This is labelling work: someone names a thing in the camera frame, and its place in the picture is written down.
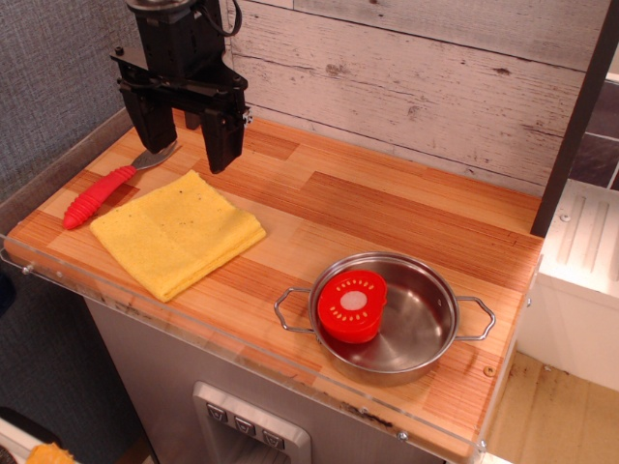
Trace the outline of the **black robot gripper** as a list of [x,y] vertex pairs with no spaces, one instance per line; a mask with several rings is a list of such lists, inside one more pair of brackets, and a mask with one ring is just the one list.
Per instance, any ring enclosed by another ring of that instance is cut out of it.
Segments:
[[222,173],[243,151],[250,123],[248,82],[223,61],[225,41],[243,24],[238,2],[224,28],[218,1],[129,1],[140,48],[118,46],[111,58],[133,126],[151,153],[177,138],[172,109],[200,118],[210,171]]

